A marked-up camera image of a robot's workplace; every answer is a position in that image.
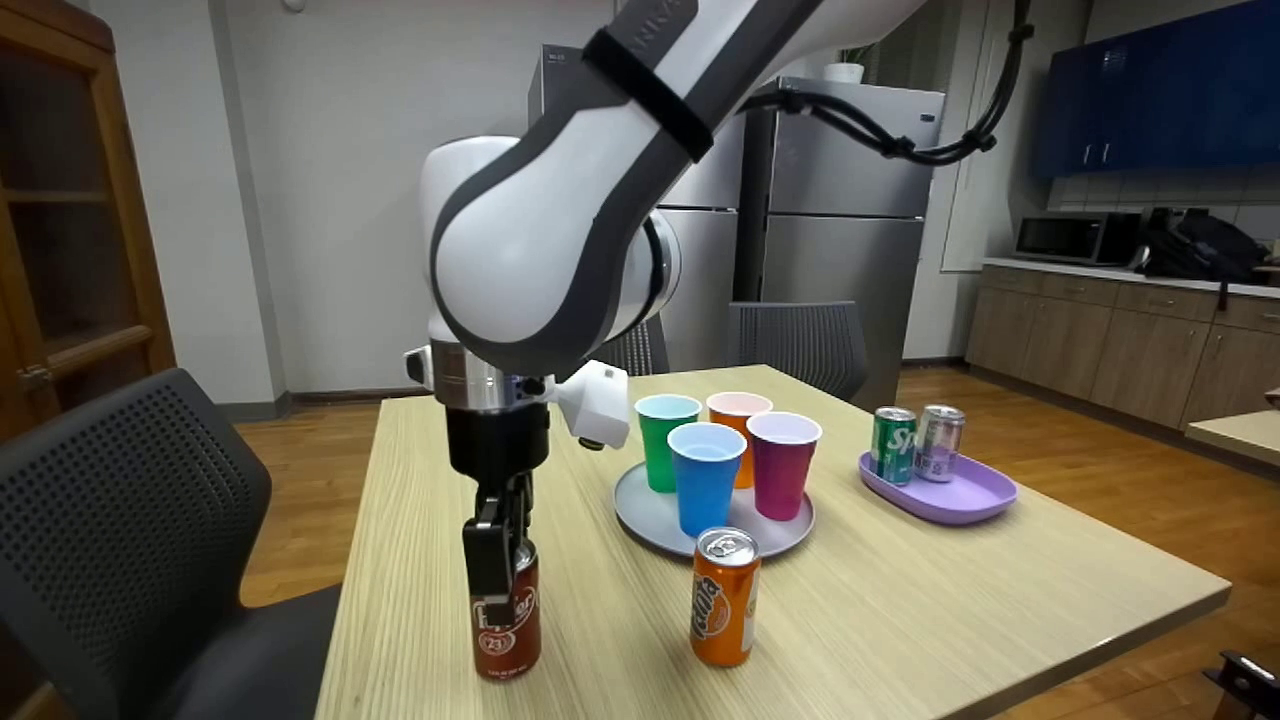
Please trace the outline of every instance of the brown bottle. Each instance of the brown bottle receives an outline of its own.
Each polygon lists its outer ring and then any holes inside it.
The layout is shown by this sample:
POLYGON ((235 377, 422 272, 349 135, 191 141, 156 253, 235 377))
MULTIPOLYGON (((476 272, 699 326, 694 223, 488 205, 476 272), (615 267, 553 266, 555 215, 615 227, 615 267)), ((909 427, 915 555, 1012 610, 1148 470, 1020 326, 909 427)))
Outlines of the brown bottle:
POLYGON ((472 610, 472 660, 486 681, 516 681, 543 654, 534 539, 523 539, 516 555, 513 604, 516 604, 516 623, 486 623, 486 612, 472 610))

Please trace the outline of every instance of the wooden table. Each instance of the wooden table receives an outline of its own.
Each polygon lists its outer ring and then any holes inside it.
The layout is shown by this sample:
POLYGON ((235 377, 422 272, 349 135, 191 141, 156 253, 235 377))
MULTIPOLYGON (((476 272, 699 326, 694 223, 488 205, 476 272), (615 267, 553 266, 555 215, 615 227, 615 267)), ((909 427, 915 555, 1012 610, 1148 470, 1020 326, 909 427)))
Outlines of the wooden table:
POLYGON ((553 427, 536 472, 543 658, 516 684, 472 673, 459 523, 472 479, 443 457, 437 401, 390 401, 367 462, 321 718, 993 718, 1229 602, 1229 586, 1033 488, 982 527, 936 527, 858 479, 874 416, 773 370, 631 379, 752 389, 830 431, 813 539, 761 577, 757 654, 687 654, 687 564, 612 516, 641 465, 553 427))
POLYGON ((1202 419, 1189 436, 1280 470, 1280 407, 1202 419))

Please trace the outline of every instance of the can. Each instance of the can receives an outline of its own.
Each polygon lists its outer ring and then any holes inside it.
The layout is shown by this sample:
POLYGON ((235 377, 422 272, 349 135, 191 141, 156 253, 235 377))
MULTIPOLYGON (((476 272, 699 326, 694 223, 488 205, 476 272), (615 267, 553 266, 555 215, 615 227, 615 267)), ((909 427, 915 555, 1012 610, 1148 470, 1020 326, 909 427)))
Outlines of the can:
POLYGON ((752 658, 757 539, 740 527, 710 527, 694 547, 687 644, 706 665, 732 667, 752 658))
POLYGON ((486 604, 472 602, 472 660, 486 681, 516 681, 523 676, 543 654, 543 630, 536 610, 536 547, 534 539, 516 547, 516 577, 513 577, 513 623, 494 623, 486 604))
POLYGON ((915 475, 915 413, 878 407, 874 454, 883 479, 909 485, 915 475))
POLYGON ((951 403, 925 403, 921 431, 915 431, 915 472, 925 479, 951 479, 951 462, 959 454, 965 413, 951 403))

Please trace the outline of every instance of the wooden floor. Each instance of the wooden floor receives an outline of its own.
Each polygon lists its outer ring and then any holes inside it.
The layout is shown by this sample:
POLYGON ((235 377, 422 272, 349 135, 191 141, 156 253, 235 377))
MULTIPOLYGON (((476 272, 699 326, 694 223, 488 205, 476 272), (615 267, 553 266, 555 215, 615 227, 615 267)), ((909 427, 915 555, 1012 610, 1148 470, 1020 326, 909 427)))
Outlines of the wooden floor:
MULTIPOLYGON (((899 403, 921 407, 925 401, 950 401, 968 413, 965 454, 1235 586, 1222 612, 1010 718, 1214 718, 1222 693, 1202 673, 1222 665, 1223 648, 1280 667, 1276 475, 965 370, 909 370, 899 403)), ((249 604, 341 579, 373 423, 373 401, 304 403, 290 419, 242 423, 277 475, 272 516, 245 586, 249 604)))

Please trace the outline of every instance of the cable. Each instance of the cable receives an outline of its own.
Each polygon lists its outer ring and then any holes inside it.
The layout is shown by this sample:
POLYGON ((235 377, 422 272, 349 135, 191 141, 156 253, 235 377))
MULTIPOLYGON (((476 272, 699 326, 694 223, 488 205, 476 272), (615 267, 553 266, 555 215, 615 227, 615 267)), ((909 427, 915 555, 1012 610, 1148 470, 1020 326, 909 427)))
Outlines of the cable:
POLYGON ((867 114, 859 114, 859 108, 853 108, 853 106, 846 106, 835 95, 805 94, 805 88, 763 88, 752 101, 743 101, 740 114, 777 108, 777 114, 788 114, 788 115, 813 115, 813 121, 834 125, 850 141, 878 147, 882 155, 899 155, 899 161, 911 161, 911 163, 959 163, 973 152, 997 147, 997 125, 1000 125, 1000 115, 1006 115, 1006 108, 1012 101, 1012 88, 1017 88, 1017 76, 1020 76, 1020 63, 1025 63, 1025 46, 1038 34, 1027 23, 1027 18, 1033 18, 1033 0, 1012 0, 1010 51, 1006 51, 1006 69, 1000 69, 1000 82, 993 88, 990 114, 951 146, 915 147, 909 135, 894 135, 867 114))

